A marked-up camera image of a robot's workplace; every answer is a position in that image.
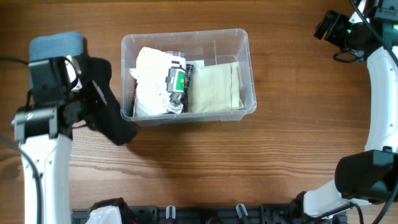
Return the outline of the black garment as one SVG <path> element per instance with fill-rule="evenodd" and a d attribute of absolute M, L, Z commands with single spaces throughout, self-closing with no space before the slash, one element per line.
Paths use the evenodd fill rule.
<path fill-rule="evenodd" d="M 83 117 L 90 129 L 104 134 L 118 146 L 131 142 L 137 131 L 121 117 L 121 105 L 110 89 L 110 62 L 85 54 L 75 59 L 81 69 L 79 79 L 83 87 L 80 94 L 86 105 Z"/>

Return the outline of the blue jeans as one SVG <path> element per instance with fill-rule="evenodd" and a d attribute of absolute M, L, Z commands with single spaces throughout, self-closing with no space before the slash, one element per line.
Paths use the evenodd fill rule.
<path fill-rule="evenodd" d="M 37 37 L 29 45 L 29 61 L 71 55 L 75 59 L 83 53 L 83 36 L 79 32 L 64 32 Z"/>

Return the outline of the cream cloth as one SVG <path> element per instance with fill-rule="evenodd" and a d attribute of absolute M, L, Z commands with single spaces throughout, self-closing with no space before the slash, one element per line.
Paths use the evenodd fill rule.
<path fill-rule="evenodd" d="M 215 113 L 243 108 L 239 62 L 197 67 L 188 86 L 188 112 Z"/>

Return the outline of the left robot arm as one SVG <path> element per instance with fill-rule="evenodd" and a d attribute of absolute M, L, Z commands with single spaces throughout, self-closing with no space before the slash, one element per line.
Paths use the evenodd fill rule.
<path fill-rule="evenodd" d="M 74 124 L 84 121 L 118 146 L 131 142 L 136 130 L 119 114 L 107 60 L 81 54 L 27 66 L 33 87 L 12 121 L 24 165 L 25 222 L 70 223 Z"/>

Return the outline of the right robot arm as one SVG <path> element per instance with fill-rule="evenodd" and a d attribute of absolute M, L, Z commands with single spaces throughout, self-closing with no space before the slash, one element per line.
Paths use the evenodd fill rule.
<path fill-rule="evenodd" d="M 382 204 L 380 223 L 397 201 L 397 1 L 352 1 L 348 17 L 328 11 L 314 36 L 349 54 L 349 63 L 366 62 L 371 82 L 371 121 L 364 152 L 342 158 L 334 179 L 302 192 L 289 205 L 289 221 L 325 223 L 362 206 Z"/>

